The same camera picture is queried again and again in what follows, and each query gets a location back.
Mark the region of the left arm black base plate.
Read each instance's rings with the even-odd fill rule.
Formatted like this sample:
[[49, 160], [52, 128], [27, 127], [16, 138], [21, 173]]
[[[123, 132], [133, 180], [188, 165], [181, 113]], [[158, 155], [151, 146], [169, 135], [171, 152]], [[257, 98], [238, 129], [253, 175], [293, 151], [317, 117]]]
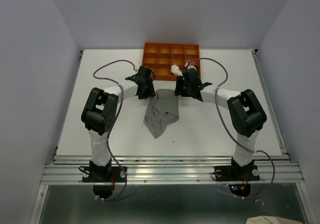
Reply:
[[121, 169], [119, 166], [107, 166], [104, 167], [90, 167], [80, 166], [79, 171], [82, 173], [81, 181], [83, 183], [93, 184], [115, 184], [125, 183], [127, 167]]

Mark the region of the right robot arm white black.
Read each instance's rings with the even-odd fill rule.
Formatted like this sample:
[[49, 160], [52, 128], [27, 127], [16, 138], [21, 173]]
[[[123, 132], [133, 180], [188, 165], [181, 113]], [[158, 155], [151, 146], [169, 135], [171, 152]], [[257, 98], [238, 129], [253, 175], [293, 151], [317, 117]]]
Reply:
[[[215, 104], [223, 127], [236, 143], [229, 172], [233, 178], [242, 179], [253, 168], [256, 139], [267, 121], [267, 115], [254, 91], [251, 89], [232, 91], [210, 82], [203, 83], [198, 71], [194, 68], [181, 71], [177, 65], [173, 65], [171, 73], [176, 76], [174, 90], [176, 96], [192, 97], [204, 103]], [[228, 130], [220, 107], [229, 111], [232, 126], [237, 133], [236, 138]]]

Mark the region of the white pink grey underwear pile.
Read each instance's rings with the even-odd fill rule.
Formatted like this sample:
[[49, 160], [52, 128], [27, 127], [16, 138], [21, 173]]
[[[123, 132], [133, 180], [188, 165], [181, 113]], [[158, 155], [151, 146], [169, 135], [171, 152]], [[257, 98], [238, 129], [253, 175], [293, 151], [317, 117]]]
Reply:
[[180, 70], [180, 68], [176, 64], [171, 66], [171, 73], [175, 76], [180, 76], [180, 77], [183, 76], [183, 72]]

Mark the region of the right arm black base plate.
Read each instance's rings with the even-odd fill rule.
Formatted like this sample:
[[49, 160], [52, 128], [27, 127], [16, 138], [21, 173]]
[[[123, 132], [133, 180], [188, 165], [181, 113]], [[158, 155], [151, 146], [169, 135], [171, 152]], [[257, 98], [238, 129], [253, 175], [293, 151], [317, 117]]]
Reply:
[[256, 165], [250, 167], [235, 167], [218, 165], [214, 167], [214, 179], [218, 182], [259, 181], [260, 173]]

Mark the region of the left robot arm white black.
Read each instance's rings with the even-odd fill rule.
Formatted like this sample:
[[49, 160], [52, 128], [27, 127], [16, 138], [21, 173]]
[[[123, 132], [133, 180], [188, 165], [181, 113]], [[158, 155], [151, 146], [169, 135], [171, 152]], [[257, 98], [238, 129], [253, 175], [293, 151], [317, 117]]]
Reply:
[[86, 175], [95, 176], [100, 181], [111, 177], [112, 156], [107, 147], [110, 132], [119, 116], [123, 101], [137, 96], [147, 99], [155, 96], [151, 69], [141, 66], [136, 74], [116, 82], [105, 89], [93, 88], [81, 114], [81, 121], [88, 130], [91, 143], [91, 159]]

